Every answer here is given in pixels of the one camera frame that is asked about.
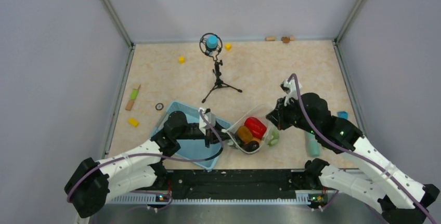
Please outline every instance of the blue bin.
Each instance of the blue bin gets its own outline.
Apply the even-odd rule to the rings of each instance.
[[[159,122],[156,124],[156,127],[153,129],[150,137],[156,134],[167,120],[168,115],[174,111],[182,111],[185,113],[187,117],[187,121],[189,123],[198,123],[199,122],[199,112],[198,109],[190,107],[186,104],[183,104],[178,101],[173,101],[166,110],[166,113],[162,116]],[[216,118],[216,121],[222,125],[225,129],[228,129],[231,126],[231,123],[226,122],[225,120]],[[193,159],[204,159],[208,158],[214,154],[216,154],[221,148],[221,144],[211,144],[209,148],[205,147],[205,142],[203,139],[201,140],[178,140],[180,149],[176,152],[176,155],[179,155],[182,158],[193,160]],[[216,165],[217,159],[205,161],[205,162],[197,162],[195,163],[198,166],[205,168],[208,171],[211,171]]]

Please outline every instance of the black tripod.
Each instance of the black tripod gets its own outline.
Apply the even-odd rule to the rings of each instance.
[[[237,89],[237,88],[235,88],[235,87],[232,87],[232,86],[229,85],[229,84],[225,84],[224,81],[221,80],[221,75],[222,75],[222,73],[221,73],[221,71],[220,71],[220,69],[219,69],[219,65],[224,65],[224,64],[222,63],[222,60],[220,60],[220,61],[217,61],[217,60],[216,60],[216,61],[214,62],[213,73],[214,73],[214,75],[216,76],[216,81],[214,82],[214,86],[213,86],[213,88],[211,88],[211,90],[208,92],[207,96],[205,96],[205,98],[202,99],[202,103],[205,103],[205,101],[206,101],[207,97],[210,95],[210,93],[211,93],[212,91],[216,90],[216,89],[229,87],[229,88],[233,88],[234,90],[236,90],[236,91],[238,91],[238,92],[240,92],[240,93],[242,92],[242,90]]]

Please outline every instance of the yellow cube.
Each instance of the yellow cube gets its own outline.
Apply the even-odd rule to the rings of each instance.
[[[136,121],[133,117],[131,117],[131,118],[128,119],[128,123],[131,124],[131,125],[133,125],[133,127],[137,127],[138,124],[139,124],[139,122]]]

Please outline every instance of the wooden tabletop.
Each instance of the wooden tabletop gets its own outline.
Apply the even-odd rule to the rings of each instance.
[[[317,93],[328,102],[331,113],[346,111],[349,120],[356,123],[331,41],[232,42],[231,46],[230,51],[224,49],[219,55],[224,63],[220,67],[222,79],[243,93],[218,89],[202,104],[215,77],[213,60],[200,51],[198,43],[136,45],[109,155],[145,142],[167,106],[175,100],[195,108],[210,108],[216,116],[231,123],[260,104],[274,107],[276,100],[285,95],[279,85],[291,73],[297,74],[302,93]],[[180,56],[184,56],[185,63],[178,62]],[[126,111],[136,83],[141,83],[141,88],[132,110]],[[157,103],[163,103],[164,110],[157,111]],[[136,128],[127,122],[130,117],[139,121]],[[322,150],[320,158],[340,168],[354,167],[329,150]],[[280,133],[277,145],[253,155],[226,147],[214,168],[296,169],[303,168],[310,159],[304,131],[291,127]],[[167,169],[202,169],[193,163],[167,160],[164,164]]]

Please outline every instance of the white wall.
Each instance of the white wall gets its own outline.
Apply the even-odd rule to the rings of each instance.
[[[98,158],[128,47],[100,0],[0,0],[0,222],[73,223],[63,187]]]
[[[356,0],[111,0],[135,42],[334,38]]]
[[[406,174],[438,188],[440,2],[367,0],[341,45],[369,139]],[[429,207],[438,221],[440,200]]]

